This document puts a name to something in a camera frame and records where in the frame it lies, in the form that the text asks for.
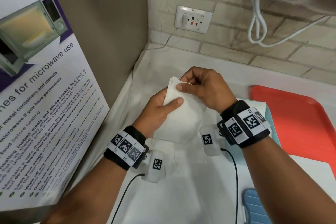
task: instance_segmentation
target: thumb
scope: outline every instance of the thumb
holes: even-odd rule
[[[200,86],[199,85],[192,85],[189,83],[180,83],[176,86],[178,91],[183,93],[188,93],[197,96],[197,90]]]
[[[176,98],[167,105],[163,106],[163,110],[166,115],[170,114],[172,111],[175,111],[177,108],[179,108],[184,102],[183,98]]]

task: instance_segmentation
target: power socket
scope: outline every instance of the power socket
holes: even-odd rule
[[[182,17],[187,15],[188,22],[183,29],[205,34],[212,18],[212,13],[179,5],[176,10],[175,28],[182,26]]]

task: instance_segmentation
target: red tray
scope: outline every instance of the red tray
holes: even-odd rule
[[[336,177],[336,131],[315,99],[253,86],[251,99],[266,102],[282,148],[291,155],[329,163]]]

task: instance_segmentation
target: poster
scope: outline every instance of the poster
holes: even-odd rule
[[[109,108],[57,0],[0,6],[0,211],[55,204]]]

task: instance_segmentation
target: black cable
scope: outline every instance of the black cable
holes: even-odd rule
[[[221,148],[222,151],[226,151],[228,154],[230,154],[232,160],[233,160],[233,164],[234,164],[234,168],[236,170],[236,224],[237,224],[237,218],[238,218],[238,171],[237,171],[237,165],[236,165],[236,162],[235,162],[235,159],[233,158],[232,154],[226,150],[226,149],[223,149]]]
[[[124,199],[124,196],[125,196],[125,194],[126,194],[126,191],[127,191],[128,187],[129,187],[129,185],[131,185],[132,181],[133,181],[135,178],[137,178],[138,176],[144,176],[144,175],[145,175],[145,174],[138,174],[138,175],[134,176],[133,179],[129,182],[129,184],[127,185],[127,187],[126,187],[126,189],[125,189],[125,192],[124,192],[123,196],[122,196],[121,199],[120,199],[119,205],[118,205],[118,207],[117,207],[117,209],[116,209],[116,211],[115,211],[115,214],[114,214],[114,216],[113,216],[113,219],[112,219],[112,221],[111,221],[111,224],[113,223],[114,218],[115,218],[116,215],[117,215],[117,212],[118,212],[118,210],[119,210],[119,207],[120,207],[120,205],[121,205],[121,202],[122,202],[123,199]]]

